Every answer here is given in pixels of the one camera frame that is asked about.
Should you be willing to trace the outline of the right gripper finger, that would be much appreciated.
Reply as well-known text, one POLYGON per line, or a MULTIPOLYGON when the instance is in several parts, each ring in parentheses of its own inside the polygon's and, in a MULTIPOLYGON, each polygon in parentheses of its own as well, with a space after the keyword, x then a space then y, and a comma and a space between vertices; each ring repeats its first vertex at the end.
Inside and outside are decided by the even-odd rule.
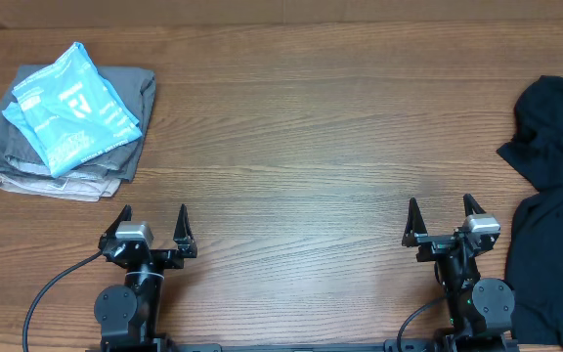
POLYGON ((466 216, 484 214, 485 210, 479 205, 471 194, 463 196, 463 205, 466 216))
POLYGON ((423 237, 428 235, 416 198, 411 198, 409 201, 408 220, 404 235, 406 237, 423 237))

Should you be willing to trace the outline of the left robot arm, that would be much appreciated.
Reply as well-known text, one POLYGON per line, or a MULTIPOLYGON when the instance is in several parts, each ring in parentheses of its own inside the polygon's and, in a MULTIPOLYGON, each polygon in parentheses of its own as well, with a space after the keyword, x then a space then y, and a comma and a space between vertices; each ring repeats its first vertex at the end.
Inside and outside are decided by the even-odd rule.
POLYGON ((173 248, 153 249, 148 222, 134 222, 132 208, 123 207, 100 237, 98 249, 107 262, 124 269, 122 285, 105 288, 94 304, 101 326, 102 351, 173 351, 175 343, 156 331, 164 272, 180 270, 184 260, 197 257, 188 209, 180 207, 173 248))

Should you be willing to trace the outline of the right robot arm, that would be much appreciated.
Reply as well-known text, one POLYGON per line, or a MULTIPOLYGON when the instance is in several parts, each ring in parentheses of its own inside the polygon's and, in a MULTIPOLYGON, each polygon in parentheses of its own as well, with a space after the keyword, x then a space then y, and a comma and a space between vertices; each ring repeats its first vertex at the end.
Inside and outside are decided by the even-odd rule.
POLYGON ((515 293, 497 278, 484 279, 476 257, 492 250, 500 235, 496 217, 486 212, 471 194, 463 196, 465 219, 450 235, 431 236, 415 198, 411 198, 402 246, 417 249, 418 262, 434 264, 434 276, 444 295, 418 308, 402 323, 396 348, 404 351, 406 327, 421 313, 445 302, 450 326, 438 329, 425 343, 426 351, 516 351, 518 344, 505 338, 512 328, 515 293))

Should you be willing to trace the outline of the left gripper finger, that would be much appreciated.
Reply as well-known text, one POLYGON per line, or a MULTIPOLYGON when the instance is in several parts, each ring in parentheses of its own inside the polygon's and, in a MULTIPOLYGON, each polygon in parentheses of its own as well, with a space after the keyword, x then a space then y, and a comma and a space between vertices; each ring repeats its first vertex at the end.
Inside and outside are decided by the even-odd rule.
POLYGON ((182 204, 173 234, 173 242, 193 243, 194 240, 195 239, 189 223, 188 209, 184 204, 182 204))
POLYGON ((126 204, 122 208, 121 212, 116 217, 116 219, 105 230, 105 237, 114 238, 119 225, 122 222, 130 221, 131 217, 132 217, 132 207, 129 204, 126 204))

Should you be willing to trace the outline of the black t-shirt with label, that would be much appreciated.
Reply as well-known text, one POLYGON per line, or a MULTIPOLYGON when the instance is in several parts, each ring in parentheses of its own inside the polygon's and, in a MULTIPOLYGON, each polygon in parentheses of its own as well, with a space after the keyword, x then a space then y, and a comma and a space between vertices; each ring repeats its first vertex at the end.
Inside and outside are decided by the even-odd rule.
POLYGON ((498 155, 536 190, 563 188, 563 77, 541 76, 513 112, 515 133, 498 155))

